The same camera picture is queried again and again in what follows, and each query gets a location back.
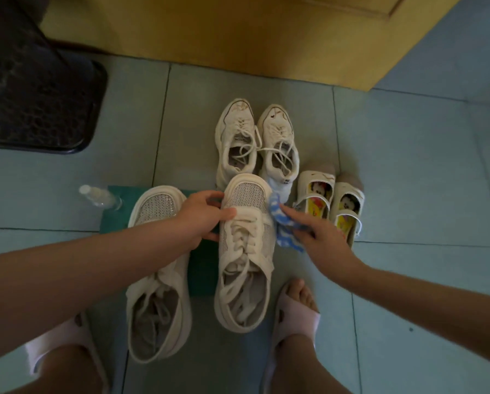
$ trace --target blue patterned rag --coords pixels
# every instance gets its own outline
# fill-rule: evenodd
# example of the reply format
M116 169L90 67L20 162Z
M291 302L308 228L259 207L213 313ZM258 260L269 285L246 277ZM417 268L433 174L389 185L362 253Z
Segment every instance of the blue patterned rag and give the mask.
M268 200L268 210L272 218L277 222L276 243L281 247L292 247L303 253L305 250L301 242L292 233L292 230L307 231L309 228L306 225L297 223L281 210L280 196L277 193L272 193Z

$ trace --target shoelace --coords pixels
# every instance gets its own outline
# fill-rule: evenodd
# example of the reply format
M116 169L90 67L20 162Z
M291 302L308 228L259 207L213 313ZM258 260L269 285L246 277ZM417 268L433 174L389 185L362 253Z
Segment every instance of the shoelace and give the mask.
M262 146L261 136L260 136L259 130L257 129L257 126L254 125L254 132L253 133L250 133L246 129L245 124L246 124L246 121L245 120L238 120L233 125L233 127L234 127L234 129L235 129L236 132L240 133L244 137L251 138L251 143L250 144L243 144L243 145L240 146L240 154L238 156L232 156L232 158L235 161L237 161L239 163L243 163L243 164L246 164L246 163L244 163L240 159L246 158L250 153L252 153L254 150L257 151L257 149L258 148L261 148L261 146Z
M273 132L274 143L279 144L279 147L277 147L277 148L265 147L265 148L261 148L259 150L260 151L273 151L274 157L279 161L279 163L282 167L283 175L288 175L291 173L293 165L294 165L292 159L288 156L288 155L290 155L292 148L294 146L294 133L286 125L272 125L272 127L274 128L274 132ZM283 149L284 144L288 145L287 150Z
M232 220L230 227L234 250L241 251L241 254L227 265L223 273L228 276L236 273L239 275L233 282L222 288L220 296L225 304L229 304L239 296L232 306L231 313L235 315L239 324L244 324L259 303L251 301L250 292L254 272L260 271L260 268L251 263L248 257L248 255L256 253L257 218L249 215L238 215Z
M159 278L163 274L166 274L167 267L162 268L157 273L154 273L152 277L152 285L149 285L146 290L146 296L144 298L143 306L136 312L136 324L139 326L150 324L150 337L145 329L139 329L141 338L146 344L152 346L152 352L157 350L157 335L159 333L159 325L168 325L171 321L170 311L164 304L164 293L171 289L170 286L163 283ZM149 307L154 307L153 312L145 312Z

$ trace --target hand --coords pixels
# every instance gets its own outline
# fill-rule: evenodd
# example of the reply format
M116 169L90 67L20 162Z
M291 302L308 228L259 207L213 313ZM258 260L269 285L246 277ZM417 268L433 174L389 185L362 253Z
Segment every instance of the hand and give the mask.
M229 207L221 209L221 191L201 191L193 193L183 202L176 218L183 221L193 236L193 247L199 246L201 239L218 242L219 234L211 232L220 222L236 216L236 209Z
M318 270L330 280L343 284L365 264L350 249L341 231L325 218L313 217L281 205L293 220L309 226L314 232L294 231Z

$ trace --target plastic bottle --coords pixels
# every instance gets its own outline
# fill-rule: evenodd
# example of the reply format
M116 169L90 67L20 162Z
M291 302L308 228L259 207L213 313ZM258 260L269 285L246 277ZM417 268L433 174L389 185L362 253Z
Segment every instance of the plastic bottle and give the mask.
M83 185L79 188L79 193L100 208L113 208L114 210L119 210L123 205L123 200L120 197L106 189Z

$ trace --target green mat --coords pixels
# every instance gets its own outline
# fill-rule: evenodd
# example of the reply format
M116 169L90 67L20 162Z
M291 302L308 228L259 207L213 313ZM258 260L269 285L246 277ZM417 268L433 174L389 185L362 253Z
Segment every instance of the green mat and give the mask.
M108 190L123 200L123 205L117 211L104 210L99 232L121 231L128 227L130 214L137 202L149 188L134 186L109 186ZM183 191L189 196L195 191ZM203 239L197 249L190 252L188 264L188 290L190 296L213 296L218 283L218 244Z

